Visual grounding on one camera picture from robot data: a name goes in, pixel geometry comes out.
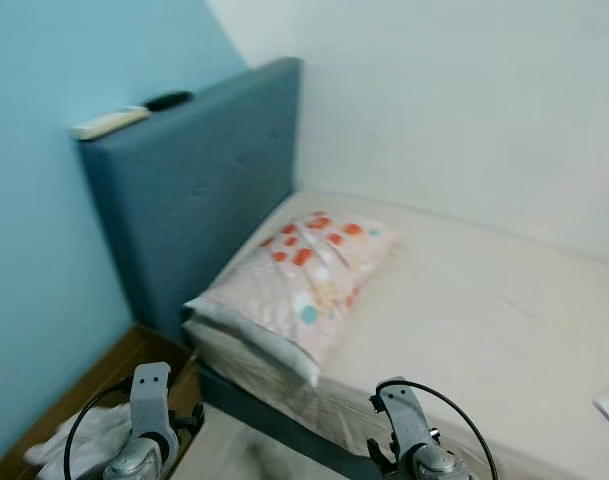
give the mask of white cloth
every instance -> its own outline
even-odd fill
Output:
[[[24,454],[24,459],[31,465],[43,466],[37,475],[39,480],[64,478],[64,447],[77,416],[76,413],[62,423],[48,441],[34,445]],[[129,404],[90,409],[73,437],[71,477],[79,478],[92,468],[115,457],[128,440],[130,430]]]

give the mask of floral pillowcase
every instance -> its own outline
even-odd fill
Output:
[[[355,215],[305,215],[186,306],[315,386],[361,286],[396,237]]]

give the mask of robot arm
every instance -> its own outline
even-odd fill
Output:
[[[193,417],[175,418],[168,410],[168,364],[139,365],[131,387],[131,437],[120,454],[104,470],[104,480],[159,480],[164,478],[179,453],[175,432],[186,428],[195,436],[204,421],[198,404]]]
[[[376,412],[386,412],[393,427],[391,450],[396,463],[369,440],[369,453],[385,476],[404,480],[477,480],[464,461],[444,450],[436,431],[428,427],[422,407],[410,387],[395,385],[402,377],[382,382],[371,397]]]

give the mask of headboard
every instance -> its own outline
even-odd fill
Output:
[[[292,191],[300,61],[79,144],[138,322],[181,338],[197,296]]]

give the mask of white bed sheet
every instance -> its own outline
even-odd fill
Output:
[[[493,444],[506,478],[609,478],[609,424],[591,404],[609,387],[608,264],[405,208],[301,192],[230,265],[291,217],[320,209],[371,216],[404,233],[363,288],[320,388],[297,388],[240,342],[202,329],[209,365],[354,453],[365,454],[369,436],[386,445],[386,418],[372,413],[368,394],[403,375],[458,402]],[[450,427],[460,423],[448,407],[421,399],[474,455],[472,438]]]

